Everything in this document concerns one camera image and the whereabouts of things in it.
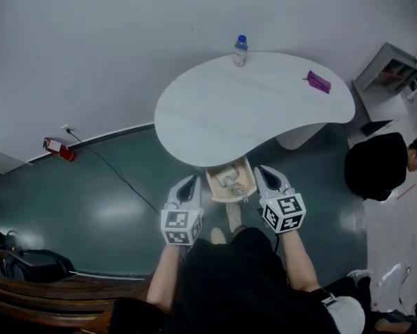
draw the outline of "green floor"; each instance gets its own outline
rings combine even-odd
[[[91,147],[158,209],[171,186],[198,172],[168,154],[153,129]],[[248,155],[252,167],[280,170],[302,194],[307,215],[300,233],[323,285],[367,262],[363,205],[343,177],[347,150],[340,126],[327,125],[298,150],[271,140]],[[263,229],[257,194],[241,207],[244,225]],[[201,237],[214,226],[227,234],[225,205],[211,201],[204,177],[203,208]],[[27,246],[96,273],[148,274],[164,247],[158,215],[86,149],[77,150],[72,164],[51,157],[0,176],[0,231],[9,230]],[[265,232],[273,241],[271,230]]]

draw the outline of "white wall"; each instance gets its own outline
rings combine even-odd
[[[241,33],[348,82],[385,41],[416,53],[417,0],[0,0],[0,152],[36,157],[66,123],[87,139],[152,122],[165,87]]]

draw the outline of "black jacket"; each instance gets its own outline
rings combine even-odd
[[[386,200],[406,179],[408,152],[398,132],[356,144],[346,156],[345,179],[363,198]]]

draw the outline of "shoe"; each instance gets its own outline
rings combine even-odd
[[[374,272],[372,270],[353,270],[350,271],[346,277],[351,277],[354,279],[355,283],[358,283],[360,279],[365,277],[370,277]]]
[[[239,226],[242,225],[241,207],[237,203],[226,203],[225,206],[230,231],[233,233]]]
[[[225,235],[223,234],[221,229],[219,228],[211,229],[211,243],[213,245],[227,244]]]

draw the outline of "kidney-shaped table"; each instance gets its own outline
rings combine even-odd
[[[326,94],[304,80],[312,70],[331,82]],[[180,75],[155,109],[162,145],[194,166],[230,163],[276,137],[298,148],[328,122],[349,122],[355,104],[349,88],[315,62],[271,52],[249,52],[244,67],[232,56]]]

